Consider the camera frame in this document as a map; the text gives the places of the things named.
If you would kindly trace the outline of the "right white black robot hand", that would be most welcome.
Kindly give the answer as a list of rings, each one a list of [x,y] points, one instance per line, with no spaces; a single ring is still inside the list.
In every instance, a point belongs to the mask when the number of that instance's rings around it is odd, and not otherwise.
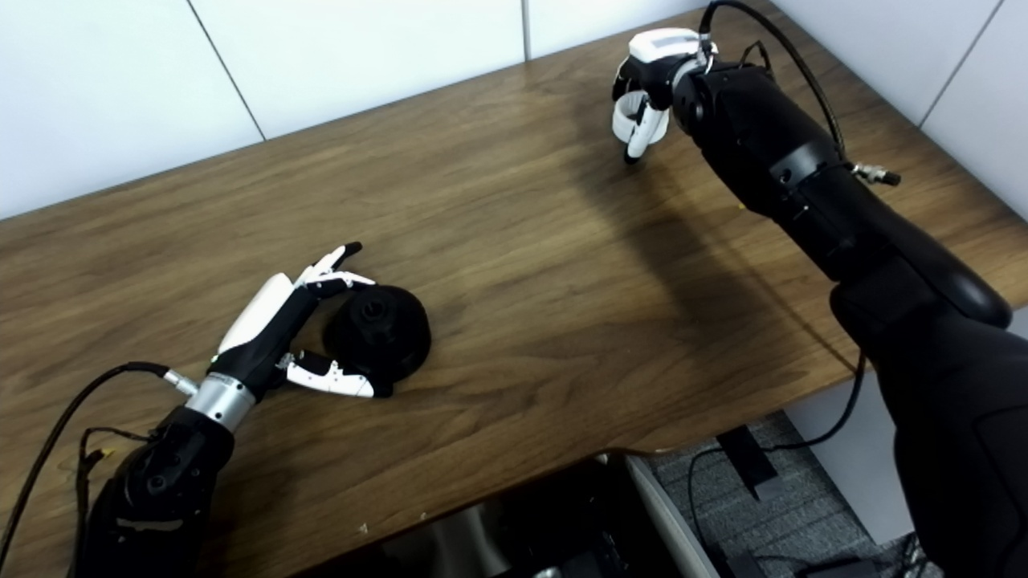
[[[680,81],[709,71],[715,55],[709,37],[690,29],[660,28],[631,38],[612,83],[612,131],[625,145],[625,162],[640,161],[647,147],[663,139]]]

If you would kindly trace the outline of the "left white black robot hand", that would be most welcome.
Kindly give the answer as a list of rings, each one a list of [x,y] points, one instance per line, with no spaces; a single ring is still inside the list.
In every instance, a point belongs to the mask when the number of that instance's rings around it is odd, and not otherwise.
[[[293,340],[320,301],[376,286],[373,279],[342,268],[342,263],[362,248],[360,242],[338,246],[296,279],[284,273],[272,275],[225,333],[208,373],[238,381],[256,400],[283,381],[348,397],[392,397],[393,385],[374,384],[366,374],[346,369],[339,360],[315,352],[292,352]]]

